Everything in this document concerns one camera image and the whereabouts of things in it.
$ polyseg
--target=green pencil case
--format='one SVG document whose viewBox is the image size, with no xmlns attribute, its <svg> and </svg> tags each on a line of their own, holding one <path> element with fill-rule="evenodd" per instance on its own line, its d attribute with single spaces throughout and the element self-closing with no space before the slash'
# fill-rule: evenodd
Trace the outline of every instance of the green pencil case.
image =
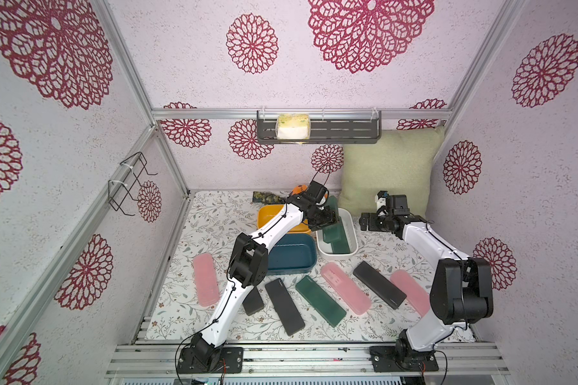
<svg viewBox="0 0 578 385">
<path fill-rule="evenodd" d="M 347 312 L 308 275 L 295 285 L 295 290 L 297 290 L 333 328 L 347 315 Z"/>
</svg>

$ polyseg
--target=white plastic basket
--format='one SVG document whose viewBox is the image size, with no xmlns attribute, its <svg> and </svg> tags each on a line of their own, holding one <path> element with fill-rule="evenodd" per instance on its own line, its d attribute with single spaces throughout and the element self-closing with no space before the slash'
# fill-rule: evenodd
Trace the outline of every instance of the white plastic basket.
<svg viewBox="0 0 578 385">
<path fill-rule="evenodd" d="M 319 250 L 319 254 L 328 261 L 347 259 L 357 252 L 357 234 L 355 234 L 351 214 L 347 210 L 339 207 L 338 215 L 340 215 L 340 218 L 343 220 L 343 227 L 345 228 L 345 235 L 347 236 L 349 251 L 351 252 L 349 254 L 332 254 L 331 244 L 324 242 L 323 230 L 318 230 L 315 233 L 317 235 L 317 249 Z"/>
</svg>

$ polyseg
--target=mounting plate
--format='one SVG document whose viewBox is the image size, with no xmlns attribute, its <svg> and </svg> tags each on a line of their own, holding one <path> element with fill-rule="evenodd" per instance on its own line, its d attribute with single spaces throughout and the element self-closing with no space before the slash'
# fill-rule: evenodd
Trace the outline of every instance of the mounting plate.
<svg viewBox="0 0 578 385">
<path fill-rule="evenodd" d="M 370 361 L 375 373 L 389 373 L 389 372 L 419 372 L 420 366 L 415 365 L 411 368 L 403 368 L 398 366 L 394 360 L 396 348 L 394 346 L 371 346 L 370 347 Z M 426 372 L 438 372 L 439 365 L 434 356 L 433 359 L 428 359 L 420 362 L 426 364 Z"/>
<path fill-rule="evenodd" d="M 180 353 L 181 362 L 177 364 L 177 373 L 179 374 L 196 374 L 196 373 L 226 373 L 235 374 L 242 372 L 242 360 L 244 358 L 244 348 L 242 347 L 224 347 L 221 349 L 221 358 L 219 358 L 217 369 L 206 372 L 206 369 L 193 356 L 192 349 L 183 349 Z"/>
</svg>

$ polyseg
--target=tissue box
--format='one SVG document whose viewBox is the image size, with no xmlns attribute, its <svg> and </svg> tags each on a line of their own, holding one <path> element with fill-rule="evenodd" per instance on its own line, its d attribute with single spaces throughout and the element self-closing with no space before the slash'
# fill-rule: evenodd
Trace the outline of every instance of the tissue box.
<svg viewBox="0 0 578 385">
<path fill-rule="evenodd" d="M 276 121 L 276 138 L 296 141 L 311 136 L 311 120 L 308 115 L 283 114 Z"/>
</svg>

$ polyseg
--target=pink wall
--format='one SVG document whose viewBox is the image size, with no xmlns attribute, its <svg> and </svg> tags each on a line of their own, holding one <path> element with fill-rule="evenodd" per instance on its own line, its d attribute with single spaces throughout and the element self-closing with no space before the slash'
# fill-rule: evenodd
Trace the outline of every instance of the pink wall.
<svg viewBox="0 0 578 385">
<path fill-rule="evenodd" d="M 477 327 L 517 384 L 578 383 L 576 42 L 578 0 L 530 2 L 432 174 L 437 231 L 493 264 Z"/>
<path fill-rule="evenodd" d="M 500 0 L 109 3 L 157 108 L 442 108 L 501 5 Z M 320 146 L 249 144 L 254 125 L 241 122 L 232 129 L 235 123 L 164 125 L 190 188 L 278 190 L 310 181 Z M 395 129 L 398 122 L 383 127 Z M 414 127 L 415 121 L 401 125 Z M 236 147 L 246 147 L 250 155 Z M 339 155 L 329 159 L 328 150 L 322 151 L 326 164 L 340 162 Z M 333 168 L 328 185 L 339 188 L 341 171 Z"/>
<path fill-rule="evenodd" d="M 89 4 L 60 5 L 0 2 L 0 334 L 148 126 Z M 144 153 L 158 194 L 107 215 L 4 384 L 98 384 L 131 341 L 182 200 Z"/>
</svg>

